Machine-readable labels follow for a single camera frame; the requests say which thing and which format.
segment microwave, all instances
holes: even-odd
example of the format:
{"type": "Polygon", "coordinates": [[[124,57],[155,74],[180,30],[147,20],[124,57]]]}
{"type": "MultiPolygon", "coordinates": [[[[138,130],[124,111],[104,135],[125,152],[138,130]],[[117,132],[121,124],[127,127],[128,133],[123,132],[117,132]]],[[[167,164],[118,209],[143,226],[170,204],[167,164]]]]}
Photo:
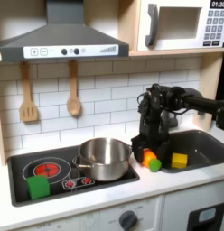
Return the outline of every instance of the microwave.
{"type": "Polygon", "coordinates": [[[224,0],[141,0],[138,51],[224,47],[224,0]]]}

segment microwave door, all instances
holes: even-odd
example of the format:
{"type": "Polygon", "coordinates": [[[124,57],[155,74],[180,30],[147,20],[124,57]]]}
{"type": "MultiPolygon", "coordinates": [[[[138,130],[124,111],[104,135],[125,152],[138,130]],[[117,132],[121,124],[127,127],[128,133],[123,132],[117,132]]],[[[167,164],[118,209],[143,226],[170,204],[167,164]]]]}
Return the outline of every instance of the microwave door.
{"type": "Polygon", "coordinates": [[[201,48],[209,9],[208,0],[191,0],[187,4],[179,4],[179,1],[176,3],[176,1],[171,0],[143,0],[138,50],[201,48]]]}

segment black stovetop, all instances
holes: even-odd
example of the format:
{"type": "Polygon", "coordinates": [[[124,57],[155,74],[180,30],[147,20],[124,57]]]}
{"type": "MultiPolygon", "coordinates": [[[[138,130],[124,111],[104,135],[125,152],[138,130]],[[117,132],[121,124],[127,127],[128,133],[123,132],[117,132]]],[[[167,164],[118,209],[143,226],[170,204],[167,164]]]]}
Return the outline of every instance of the black stovetop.
{"type": "Polygon", "coordinates": [[[99,182],[87,178],[72,163],[78,156],[78,148],[74,146],[11,157],[8,160],[8,170],[12,204],[20,207],[139,180],[131,166],[122,178],[115,181],[99,182]],[[30,199],[26,179],[35,175],[47,177],[51,188],[49,197],[30,199]]]}

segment green block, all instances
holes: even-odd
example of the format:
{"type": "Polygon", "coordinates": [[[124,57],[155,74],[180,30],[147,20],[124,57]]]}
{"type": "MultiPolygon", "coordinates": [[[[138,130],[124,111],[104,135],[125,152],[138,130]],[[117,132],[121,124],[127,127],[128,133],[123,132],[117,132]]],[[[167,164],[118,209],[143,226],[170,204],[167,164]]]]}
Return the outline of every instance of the green block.
{"type": "Polygon", "coordinates": [[[154,159],[150,162],[150,170],[152,172],[158,172],[161,169],[161,167],[162,163],[159,160],[154,159]]]}
{"type": "Polygon", "coordinates": [[[32,200],[51,195],[50,184],[43,175],[27,178],[27,186],[32,200]]]}

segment range hood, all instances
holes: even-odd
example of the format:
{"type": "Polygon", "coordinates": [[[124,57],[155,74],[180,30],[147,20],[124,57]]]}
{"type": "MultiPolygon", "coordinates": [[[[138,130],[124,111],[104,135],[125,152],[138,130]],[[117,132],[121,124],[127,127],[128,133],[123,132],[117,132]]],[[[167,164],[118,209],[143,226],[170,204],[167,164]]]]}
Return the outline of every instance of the range hood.
{"type": "Polygon", "coordinates": [[[128,56],[128,44],[84,24],[83,6],[83,0],[46,0],[47,25],[2,41],[2,61],[128,56]]]}

